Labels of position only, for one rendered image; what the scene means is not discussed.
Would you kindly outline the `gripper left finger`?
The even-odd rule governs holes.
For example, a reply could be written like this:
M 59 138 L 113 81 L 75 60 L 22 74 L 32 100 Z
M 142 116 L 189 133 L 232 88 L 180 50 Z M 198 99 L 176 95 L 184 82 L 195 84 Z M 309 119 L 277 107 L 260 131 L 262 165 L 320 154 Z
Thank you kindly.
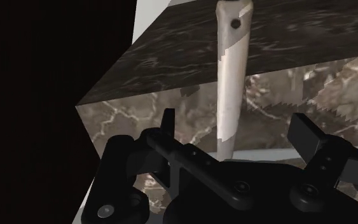
M 236 221 L 254 206 L 248 181 L 229 173 L 232 162 L 219 162 L 193 144 L 174 138 L 175 110 L 163 112 L 159 127 L 138 139 L 109 138 L 90 189 L 82 224 L 146 224 L 148 196 L 134 187 L 140 174 L 151 174 L 172 199 L 163 224 L 213 224 Z

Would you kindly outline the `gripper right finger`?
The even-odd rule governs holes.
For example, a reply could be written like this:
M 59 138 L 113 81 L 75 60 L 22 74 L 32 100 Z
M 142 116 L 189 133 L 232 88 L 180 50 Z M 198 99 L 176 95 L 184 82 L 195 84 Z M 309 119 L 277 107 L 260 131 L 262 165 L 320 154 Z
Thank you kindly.
M 358 148 L 342 137 L 324 133 L 303 113 L 291 117 L 287 138 L 306 163 L 290 191 L 291 203 L 303 212 L 339 206 L 334 195 L 340 181 L 358 191 Z

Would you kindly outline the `marble patterned robot stand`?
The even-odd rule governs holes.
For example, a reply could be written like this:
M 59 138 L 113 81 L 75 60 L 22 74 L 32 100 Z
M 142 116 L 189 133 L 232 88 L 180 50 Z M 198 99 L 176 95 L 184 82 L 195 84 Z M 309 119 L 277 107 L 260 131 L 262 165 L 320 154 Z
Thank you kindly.
M 253 0 L 234 157 L 301 167 L 294 112 L 358 147 L 358 0 Z M 216 152 L 217 0 L 169 6 L 80 100 L 98 154 L 176 110 L 178 141 Z

